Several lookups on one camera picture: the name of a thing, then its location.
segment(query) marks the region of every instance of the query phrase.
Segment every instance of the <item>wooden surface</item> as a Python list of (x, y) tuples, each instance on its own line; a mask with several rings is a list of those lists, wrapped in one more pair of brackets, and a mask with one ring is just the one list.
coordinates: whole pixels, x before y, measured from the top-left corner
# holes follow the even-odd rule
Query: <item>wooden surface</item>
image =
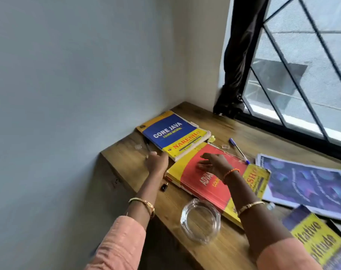
[[(186, 120), (211, 131), (212, 135), (216, 137), (214, 144), (219, 147), (222, 144), (228, 144), (230, 137), (234, 138), (250, 161), (253, 161), (258, 153), (263, 153), (289, 161), (341, 169), (340, 161), (229, 118), (214, 115), (193, 104), (184, 102), (172, 110)], [(147, 151), (145, 149), (136, 150), (135, 145), (137, 144), (142, 144), (145, 147), (142, 135), (134, 131), (101, 152), (116, 175), (135, 192), (139, 190), (148, 175), (144, 166)], [(239, 155), (233, 149), (228, 151)], [(166, 192), (159, 191), (157, 195), (155, 212), (159, 220), (196, 261), (196, 265), (203, 269), (216, 270), (256, 269), (248, 255), (249, 245), (244, 233), (224, 217), (222, 217), (218, 236), (208, 245), (199, 245), (187, 238), (181, 230), (179, 220), (183, 207), (191, 199), (191, 195), (169, 183)], [(281, 218), (289, 212), (289, 209), (277, 206), (275, 212)]]

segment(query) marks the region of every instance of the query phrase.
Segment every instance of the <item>hand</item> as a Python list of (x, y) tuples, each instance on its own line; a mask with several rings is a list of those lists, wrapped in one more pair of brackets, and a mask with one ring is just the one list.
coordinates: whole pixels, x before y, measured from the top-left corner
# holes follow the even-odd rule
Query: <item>hand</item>
[(163, 176), (168, 168), (168, 154), (164, 151), (161, 155), (157, 155), (156, 151), (151, 151), (145, 164), (149, 173), (161, 173)]
[(228, 163), (222, 154), (204, 153), (201, 158), (206, 160), (200, 160), (197, 165), (198, 168), (214, 174), (222, 181), (224, 180), (224, 174), (233, 169), (232, 165)]

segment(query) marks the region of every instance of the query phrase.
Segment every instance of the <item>window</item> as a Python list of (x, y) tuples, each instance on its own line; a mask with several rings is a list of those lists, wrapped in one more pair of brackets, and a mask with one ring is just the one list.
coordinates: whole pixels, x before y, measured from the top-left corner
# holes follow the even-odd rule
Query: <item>window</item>
[(341, 146), (341, 0), (271, 0), (242, 98), (254, 117)]

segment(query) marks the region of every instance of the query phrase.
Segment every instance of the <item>red thread bracelet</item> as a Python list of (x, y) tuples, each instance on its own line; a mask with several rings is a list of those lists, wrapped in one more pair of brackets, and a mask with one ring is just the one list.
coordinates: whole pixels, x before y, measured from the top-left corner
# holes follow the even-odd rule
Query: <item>red thread bracelet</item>
[(232, 172), (234, 172), (234, 171), (240, 172), (238, 168), (231, 169), (229, 172), (227, 172), (226, 174), (224, 174), (223, 178), (225, 178), (227, 175), (229, 175), (230, 173), (232, 173)]

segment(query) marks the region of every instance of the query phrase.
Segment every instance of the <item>core java book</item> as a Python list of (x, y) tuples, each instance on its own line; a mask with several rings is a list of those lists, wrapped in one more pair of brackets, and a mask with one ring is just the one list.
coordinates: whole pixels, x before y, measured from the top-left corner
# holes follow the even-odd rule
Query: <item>core java book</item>
[(341, 237), (306, 206), (300, 205), (282, 222), (324, 270), (341, 270)]
[(211, 135), (210, 131), (196, 127), (170, 110), (138, 126), (137, 130), (174, 161)]
[(270, 172), (254, 164), (247, 165), (244, 160), (205, 142), (192, 149), (166, 172), (165, 176), (169, 181), (200, 199), (208, 200), (223, 216), (242, 227), (228, 186), (214, 174), (196, 167), (198, 161), (202, 160), (200, 156), (203, 153), (223, 154), (234, 168), (240, 170), (244, 180), (260, 199), (269, 181)]

